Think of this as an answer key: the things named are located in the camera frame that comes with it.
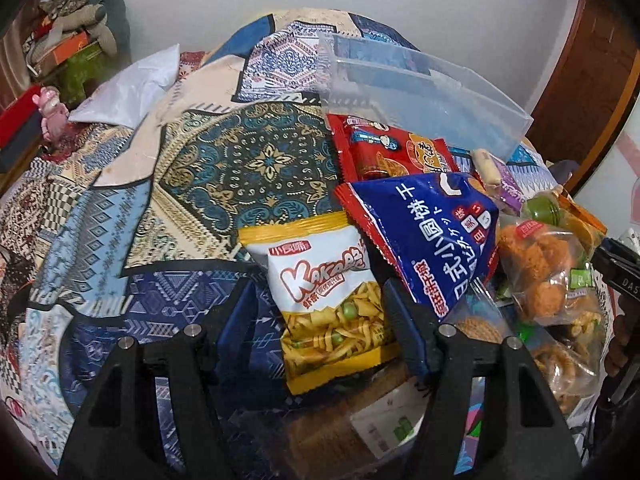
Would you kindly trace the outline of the right hand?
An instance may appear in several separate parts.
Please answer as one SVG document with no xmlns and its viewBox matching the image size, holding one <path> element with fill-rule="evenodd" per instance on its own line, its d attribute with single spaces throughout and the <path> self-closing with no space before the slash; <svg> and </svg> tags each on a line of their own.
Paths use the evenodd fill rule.
<svg viewBox="0 0 640 480">
<path fill-rule="evenodd" d="M 620 295 L 618 307 L 622 312 L 616 316 L 613 324 L 613 338 L 608 345 L 608 353 L 604 361 L 604 368 L 608 377 L 615 377 L 629 361 L 626 348 L 631 340 L 634 324 L 638 320 L 639 304 L 634 300 Z"/>
</svg>

